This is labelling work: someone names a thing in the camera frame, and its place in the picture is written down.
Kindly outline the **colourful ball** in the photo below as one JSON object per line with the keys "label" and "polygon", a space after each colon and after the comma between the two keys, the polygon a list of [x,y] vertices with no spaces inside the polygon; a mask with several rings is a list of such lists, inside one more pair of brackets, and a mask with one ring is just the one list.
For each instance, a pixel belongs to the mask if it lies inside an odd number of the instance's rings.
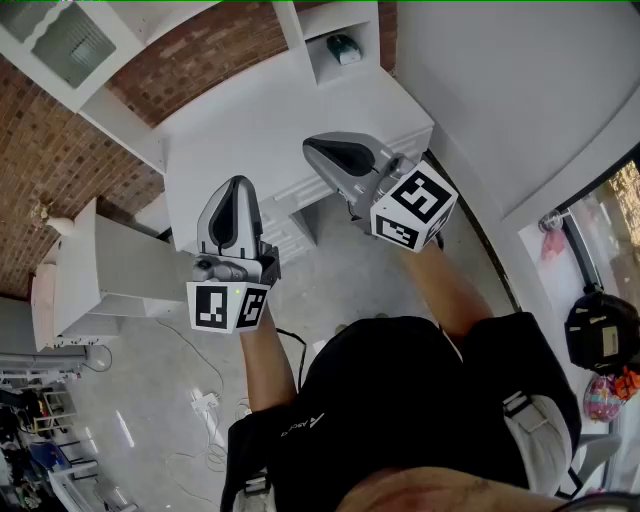
{"label": "colourful ball", "polygon": [[615,390],[613,375],[594,375],[586,387],[583,398],[585,415],[602,423],[610,423],[618,417],[625,401]]}

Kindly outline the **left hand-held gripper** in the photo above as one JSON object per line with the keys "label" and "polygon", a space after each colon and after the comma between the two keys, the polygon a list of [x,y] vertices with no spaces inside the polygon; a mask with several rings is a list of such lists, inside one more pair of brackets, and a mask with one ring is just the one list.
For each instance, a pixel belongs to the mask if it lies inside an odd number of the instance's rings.
{"label": "left hand-held gripper", "polygon": [[258,327],[268,293],[281,278],[278,248],[264,242],[259,248],[261,233],[254,186],[234,176],[214,192],[197,222],[197,243],[206,254],[196,257],[193,279],[186,283],[194,330],[239,333]]}

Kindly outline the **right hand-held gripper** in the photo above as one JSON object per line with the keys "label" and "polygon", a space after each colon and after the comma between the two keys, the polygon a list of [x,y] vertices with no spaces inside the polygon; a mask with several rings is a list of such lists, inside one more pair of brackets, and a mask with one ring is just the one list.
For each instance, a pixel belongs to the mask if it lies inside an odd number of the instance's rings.
{"label": "right hand-held gripper", "polygon": [[[427,162],[394,155],[375,137],[356,132],[308,137],[302,151],[326,184],[347,200],[351,222],[365,233],[414,253],[432,240],[443,245],[440,231],[458,193]],[[375,161],[388,160],[375,171]]]}

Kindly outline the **white wall shelf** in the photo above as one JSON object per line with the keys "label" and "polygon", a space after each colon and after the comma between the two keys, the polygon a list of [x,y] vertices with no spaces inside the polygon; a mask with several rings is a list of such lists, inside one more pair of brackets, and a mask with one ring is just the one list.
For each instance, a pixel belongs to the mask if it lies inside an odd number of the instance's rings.
{"label": "white wall shelf", "polygon": [[164,137],[109,89],[101,87],[78,113],[156,172],[166,173]]}

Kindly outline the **white chair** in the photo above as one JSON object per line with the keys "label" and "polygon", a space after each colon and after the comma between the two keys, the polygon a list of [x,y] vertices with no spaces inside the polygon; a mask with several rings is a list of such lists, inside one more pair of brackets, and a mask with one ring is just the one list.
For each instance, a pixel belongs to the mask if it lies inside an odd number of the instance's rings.
{"label": "white chair", "polygon": [[572,498],[585,493],[585,487],[591,476],[612,457],[621,446],[621,437],[617,433],[582,434],[580,436],[576,457],[577,468],[571,463],[568,474],[575,487]]}

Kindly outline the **white body harness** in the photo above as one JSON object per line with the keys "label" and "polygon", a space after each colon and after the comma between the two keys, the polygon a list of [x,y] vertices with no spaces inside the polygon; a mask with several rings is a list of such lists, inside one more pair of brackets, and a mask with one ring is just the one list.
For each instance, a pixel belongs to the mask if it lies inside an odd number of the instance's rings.
{"label": "white body harness", "polygon": [[522,392],[502,405],[505,424],[523,460],[528,488],[555,495],[573,460],[570,432],[560,409],[549,397]]}

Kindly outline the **black bag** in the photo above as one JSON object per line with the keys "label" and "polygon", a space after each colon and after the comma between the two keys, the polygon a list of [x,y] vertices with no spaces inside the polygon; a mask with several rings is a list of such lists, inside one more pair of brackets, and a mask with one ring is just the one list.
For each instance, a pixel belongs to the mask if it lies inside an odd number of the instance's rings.
{"label": "black bag", "polygon": [[575,302],[564,326],[574,365],[599,375],[640,371],[640,314],[632,304],[594,289]]}

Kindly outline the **white framed glass window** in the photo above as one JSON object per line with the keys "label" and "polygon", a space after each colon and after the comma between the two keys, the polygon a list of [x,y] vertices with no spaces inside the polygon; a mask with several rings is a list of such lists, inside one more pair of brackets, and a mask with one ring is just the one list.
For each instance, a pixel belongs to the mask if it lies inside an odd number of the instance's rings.
{"label": "white framed glass window", "polygon": [[0,0],[0,55],[73,112],[143,48],[109,2]]}

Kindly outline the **pink cloth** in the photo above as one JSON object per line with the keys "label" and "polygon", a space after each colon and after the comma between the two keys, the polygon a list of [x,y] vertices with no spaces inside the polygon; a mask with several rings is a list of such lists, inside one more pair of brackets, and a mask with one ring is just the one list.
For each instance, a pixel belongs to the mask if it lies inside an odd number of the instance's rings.
{"label": "pink cloth", "polygon": [[566,248],[566,236],[562,229],[546,231],[543,237],[540,259],[551,261]]}

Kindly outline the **person's left forearm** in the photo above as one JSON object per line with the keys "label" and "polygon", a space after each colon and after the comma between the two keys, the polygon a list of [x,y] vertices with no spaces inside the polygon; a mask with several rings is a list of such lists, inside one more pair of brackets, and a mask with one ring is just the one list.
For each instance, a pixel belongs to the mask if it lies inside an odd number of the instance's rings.
{"label": "person's left forearm", "polygon": [[240,333],[248,401],[253,412],[289,405],[297,395],[293,372],[268,306],[258,328]]}

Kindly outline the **orange toy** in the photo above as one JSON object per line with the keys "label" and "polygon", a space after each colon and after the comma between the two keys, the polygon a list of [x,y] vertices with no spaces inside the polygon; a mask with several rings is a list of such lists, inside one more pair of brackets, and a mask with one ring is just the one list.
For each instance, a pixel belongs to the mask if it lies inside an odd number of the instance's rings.
{"label": "orange toy", "polygon": [[640,373],[623,368],[623,372],[614,380],[615,395],[623,402],[629,401],[638,391],[640,391]]}

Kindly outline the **blue chair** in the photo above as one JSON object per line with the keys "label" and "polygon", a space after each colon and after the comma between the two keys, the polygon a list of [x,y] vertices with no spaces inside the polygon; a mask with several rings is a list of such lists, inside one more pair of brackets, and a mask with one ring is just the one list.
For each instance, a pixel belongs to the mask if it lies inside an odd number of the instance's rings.
{"label": "blue chair", "polygon": [[55,443],[31,443],[28,450],[31,457],[48,471],[66,470],[72,467],[62,449]]}

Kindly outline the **person's black shirt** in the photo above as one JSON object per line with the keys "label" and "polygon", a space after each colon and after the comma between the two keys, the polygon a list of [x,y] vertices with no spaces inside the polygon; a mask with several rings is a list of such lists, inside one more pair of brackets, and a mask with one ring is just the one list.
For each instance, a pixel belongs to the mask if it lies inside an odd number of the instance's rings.
{"label": "person's black shirt", "polygon": [[289,405],[230,427],[221,510],[239,512],[259,475],[276,512],[335,512],[383,470],[440,467],[530,490],[503,415],[517,392],[555,402],[574,457],[577,399],[531,314],[479,322],[462,351],[424,318],[357,321],[319,352]]}

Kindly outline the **white desk with drawers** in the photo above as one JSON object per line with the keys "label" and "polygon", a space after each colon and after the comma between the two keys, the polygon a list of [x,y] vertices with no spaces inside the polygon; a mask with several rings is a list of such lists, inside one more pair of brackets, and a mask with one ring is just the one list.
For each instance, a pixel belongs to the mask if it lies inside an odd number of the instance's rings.
{"label": "white desk with drawers", "polygon": [[[269,225],[325,197],[327,187],[302,153],[308,137],[361,132],[413,158],[428,147],[433,121],[381,66],[376,3],[298,11],[280,2],[274,9],[287,50],[213,87],[160,125],[165,198],[179,250],[195,250],[197,220],[232,176],[253,182]],[[359,62],[341,66],[331,55],[326,39],[338,33],[359,45]]]}

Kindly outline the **small teal object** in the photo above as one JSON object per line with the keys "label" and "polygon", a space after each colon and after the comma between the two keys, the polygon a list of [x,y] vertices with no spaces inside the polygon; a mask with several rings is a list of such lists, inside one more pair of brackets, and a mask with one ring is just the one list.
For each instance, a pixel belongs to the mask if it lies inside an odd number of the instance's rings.
{"label": "small teal object", "polygon": [[362,59],[359,45],[344,33],[330,35],[326,39],[326,46],[341,66],[350,65]]}

